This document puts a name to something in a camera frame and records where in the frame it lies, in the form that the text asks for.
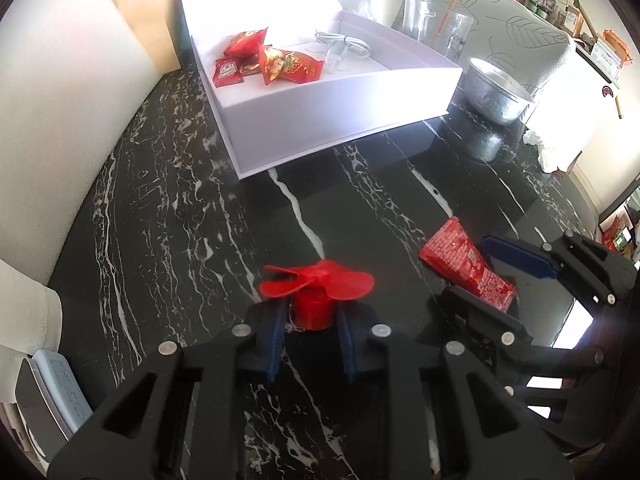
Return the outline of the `red ketchup sachet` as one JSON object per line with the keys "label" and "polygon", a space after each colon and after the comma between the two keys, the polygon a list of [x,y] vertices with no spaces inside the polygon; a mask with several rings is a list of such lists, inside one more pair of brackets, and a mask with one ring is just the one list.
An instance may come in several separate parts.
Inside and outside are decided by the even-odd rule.
{"label": "red ketchup sachet", "polygon": [[242,84],[244,77],[240,62],[236,58],[218,58],[212,81],[216,88]]}

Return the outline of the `white paper roll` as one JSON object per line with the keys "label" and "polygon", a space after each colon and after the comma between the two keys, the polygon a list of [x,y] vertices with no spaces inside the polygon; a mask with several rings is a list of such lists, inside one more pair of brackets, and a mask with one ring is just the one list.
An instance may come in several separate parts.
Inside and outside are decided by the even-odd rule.
{"label": "white paper roll", "polygon": [[1,345],[26,354],[58,350],[63,312],[58,294],[1,261]]}

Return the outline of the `crumpled white tissue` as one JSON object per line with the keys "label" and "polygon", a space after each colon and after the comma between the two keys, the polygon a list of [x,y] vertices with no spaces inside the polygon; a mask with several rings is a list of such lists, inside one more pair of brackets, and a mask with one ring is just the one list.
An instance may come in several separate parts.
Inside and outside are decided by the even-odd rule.
{"label": "crumpled white tissue", "polygon": [[545,174],[553,174],[555,171],[567,172],[570,163],[553,142],[530,129],[524,133],[523,142],[536,148],[538,164]]}

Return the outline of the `brown chocolate packet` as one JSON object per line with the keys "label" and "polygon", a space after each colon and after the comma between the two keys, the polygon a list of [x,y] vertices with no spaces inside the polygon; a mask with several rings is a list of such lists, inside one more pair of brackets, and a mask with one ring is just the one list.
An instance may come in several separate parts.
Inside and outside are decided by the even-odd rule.
{"label": "brown chocolate packet", "polygon": [[254,53],[246,58],[241,66],[241,74],[243,77],[258,75],[260,73],[259,54]]}

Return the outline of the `lilac gift box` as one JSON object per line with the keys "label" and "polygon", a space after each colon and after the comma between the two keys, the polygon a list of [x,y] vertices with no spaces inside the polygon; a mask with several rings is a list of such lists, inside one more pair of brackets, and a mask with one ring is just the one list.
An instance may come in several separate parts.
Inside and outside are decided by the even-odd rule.
{"label": "lilac gift box", "polygon": [[462,70],[355,0],[181,0],[239,178],[446,113]]}

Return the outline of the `metal bowl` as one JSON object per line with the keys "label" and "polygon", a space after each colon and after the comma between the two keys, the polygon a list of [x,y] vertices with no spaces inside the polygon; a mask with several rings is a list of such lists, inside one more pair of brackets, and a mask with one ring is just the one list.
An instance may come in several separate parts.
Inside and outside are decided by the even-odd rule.
{"label": "metal bowl", "polygon": [[535,104],[513,77],[481,58],[469,58],[462,88],[474,110],[500,126],[511,125]]}

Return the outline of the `red cartoon snack bag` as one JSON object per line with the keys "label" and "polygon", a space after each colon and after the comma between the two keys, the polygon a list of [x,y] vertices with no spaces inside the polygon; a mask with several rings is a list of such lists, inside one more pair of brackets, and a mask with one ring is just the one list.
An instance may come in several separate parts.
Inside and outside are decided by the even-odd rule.
{"label": "red cartoon snack bag", "polygon": [[324,62],[303,52],[260,46],[258,54],[260,73],[266,86],[277,79],[306,84],[321,77]]}
{"label": "red cartoon snack bag", "polygon": [[249,58],[259,51],[259,47],[264,43],[268,29],[256,29],[249,32],[240,32],[229,42],[224,49],[224,56],[227,58]]}

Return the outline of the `clear acrylic stand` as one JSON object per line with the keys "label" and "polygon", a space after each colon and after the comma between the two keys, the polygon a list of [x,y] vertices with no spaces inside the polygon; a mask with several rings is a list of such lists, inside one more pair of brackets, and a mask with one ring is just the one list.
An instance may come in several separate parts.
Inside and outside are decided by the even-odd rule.
{"label": "clear acrylic stand", "polygon": [[324,58],[323,70],[328,74],[335,74],[344,70],[345,60],[349,56],[349,46],[344,42],[335,41],[329,46]]}

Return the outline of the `clear glass measuring jug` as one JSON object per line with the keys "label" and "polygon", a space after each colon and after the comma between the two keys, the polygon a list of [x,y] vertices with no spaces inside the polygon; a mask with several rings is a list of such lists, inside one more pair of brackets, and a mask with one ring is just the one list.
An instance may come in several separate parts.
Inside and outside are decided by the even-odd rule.
{"label": "clear glass measuring jug", "polygon": [[448,60],[458,62],[474,22],[471,15],[451,4],[405,0],[401,31]]}

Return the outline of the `red plastic propeller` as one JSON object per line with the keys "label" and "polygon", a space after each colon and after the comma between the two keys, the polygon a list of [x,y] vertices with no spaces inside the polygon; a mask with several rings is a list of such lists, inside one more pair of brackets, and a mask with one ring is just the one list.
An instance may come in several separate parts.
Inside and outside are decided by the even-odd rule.
{"label": "red plastic propeller", "polygon": [[292,319],[302,330],[326,330],[335,323],[337,306],[372,292],[374,277],[329,260],[311,266],[265,266],[273,278],[259,285],[266,298],[291,299]]}

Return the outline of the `red text snack packet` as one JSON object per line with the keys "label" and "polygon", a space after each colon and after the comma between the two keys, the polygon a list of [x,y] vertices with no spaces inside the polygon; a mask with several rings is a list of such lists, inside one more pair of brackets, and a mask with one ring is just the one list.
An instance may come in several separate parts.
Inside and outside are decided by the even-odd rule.
{"label": "red text snack packet", "polygon": [[452,284],[506,312],[516,288],[488,266],[457,217],[449,218],[420,249],[419,258]]}

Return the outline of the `brown paper envelope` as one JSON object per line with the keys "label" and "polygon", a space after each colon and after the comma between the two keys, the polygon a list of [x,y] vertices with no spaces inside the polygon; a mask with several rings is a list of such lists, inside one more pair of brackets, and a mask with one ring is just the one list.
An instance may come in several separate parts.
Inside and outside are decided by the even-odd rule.
{"label": "brown paper envelope", "polygon": [[178,0],[113,0],[161,74],[180,68]]}

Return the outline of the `grey leaf chair near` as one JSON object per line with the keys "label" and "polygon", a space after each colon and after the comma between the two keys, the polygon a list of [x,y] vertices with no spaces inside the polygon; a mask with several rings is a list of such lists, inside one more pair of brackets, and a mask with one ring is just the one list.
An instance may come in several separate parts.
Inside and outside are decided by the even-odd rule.
{"label": "grey leaf chair near", "polygon": [[472,18],[459,64],[470,58],[501,68],[529,93],[541,89],[575,52],[574,41],[516,0],[431,0]]}

